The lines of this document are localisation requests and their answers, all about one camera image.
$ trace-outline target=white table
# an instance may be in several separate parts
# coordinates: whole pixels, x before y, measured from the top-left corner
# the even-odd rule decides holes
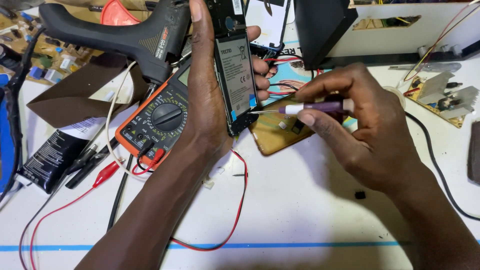
[[[295,44],[295,35],[288,34],[292,31],[294,26],[289,25],[285,39],[289,44]],[[455,81],[480,87],[480,58],[464,61],[462,65],[455,73]],[[405,76],[405,72],[388,71],[387,67],[370,71],[383,86],[396,86]],[[436,74],[421,75],[430,78]],[[25,101],[45,89],[43,85],[25,83],[22,89]],[[133,110],[130,108],[113,121],[110,134]],[[457,129],[409,100],[407,111],[430,131],[438,164],[457,203],[467,212],[480,213],[480,187],[469,183],[466,168],[469,126],[476,116],[469,115],[464,127]],[[28,151],[33,154],[54,129],[28,109],[27,118],[32,126]],[[422,161],[437,175],[423,132],[410,120],[408,126]],[[103,135],[96,140],[100,147],[105,142]],[[268,158],[260,154],[248,131],[241,134],[234,147],[249,166],[249,185],[240,221],[228,245],[214,252],[196,252],[173,245],[166,252],[162,269],[411,269],[398,244],[409,241],[410,236],[397,209],[383,194],[363,188],[344,172],[317,135]],[[128,156],[123,147],[118,147],[116,153]],[[30,235],[41,216],[85,192],[110,162],[112,158],[108,157],[74,190],[62,187],[30,226],[24,245],[30,243]],[[243,164],[236,157],[229,154],[223,158],[210,173],[214,187],[200,189],[175,237],[194,244],[222,242],[233,225],[243,189],[243,179],[232,175],[242,172]],[[37,269],[75,267],[105,233],[122,175],[117,172],[87,197],[42,222],[35,240],[39,250],[35,252]],[[127,181],[120,214],[142,186],[141,181]],[[357,190],[366,191],[367,198],[356,200]],[[18,192],[0,212],[1,269],[21,269],[17,252],[20,234],[45,200],[32,185]],[[480,239],[480,222],[465,218],[464,221],[476,239]],[[28,252],[23,254],[29,263]]]

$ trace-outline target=hand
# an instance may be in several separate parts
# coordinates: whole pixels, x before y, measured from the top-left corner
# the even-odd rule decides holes
[[[298,118],[325,140],[347,172],[366,187],[387,194],[432,180],[412,179],[413,174],[428,169],[415,149],[404,110],[398,97],[384,90],[363,64],[316,77],[296,98],[313,101],[334,91],[353,99],[357,131],[349,134],[339,122],[317,110],[302,110]]]
[[[232,147],[233,139],[227,133],[227,117],[222,92],[214,70],[214,31],[212,18],[203,0],[190,0],[192,12],[192,65],[188,76],[189,108],[185,129],[180,139],[185,143],[195,142],[205,147],[215,158],[224,156]],[[260,28],[247,28],[250,41],[260,36]],[[269,81],[259,74],[268,72],[268,65],[252,56],[256,73],[255,82],[259,89],[259,100],[268,98],[265,91]]]

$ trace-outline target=phone battery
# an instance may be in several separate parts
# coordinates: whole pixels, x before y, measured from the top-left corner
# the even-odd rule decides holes
[[[248,39],[245,35],[216,39],[219,61],[217,69],[222,70],[224,98],[229,118],[235,121],[253,105],[255,101],[255,82],[252,78],[251,59],[248,50]]]

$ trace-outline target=purple screwdriver handle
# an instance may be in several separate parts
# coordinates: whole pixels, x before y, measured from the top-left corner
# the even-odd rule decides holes
[[[323,112],[343,112],[343,103],[341,101],[319,102],[319,103],[305,103],[304,109],[315,109]]]

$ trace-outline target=orange multimeter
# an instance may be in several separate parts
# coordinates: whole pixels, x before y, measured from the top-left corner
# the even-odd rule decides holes
[[[186,61],[115,132],[115,138],[134,156],[144,146],[154,143],[141,157],[143,164],[150,164],[159,149],[168,155],[185,127],[191,62],[191,59]]]

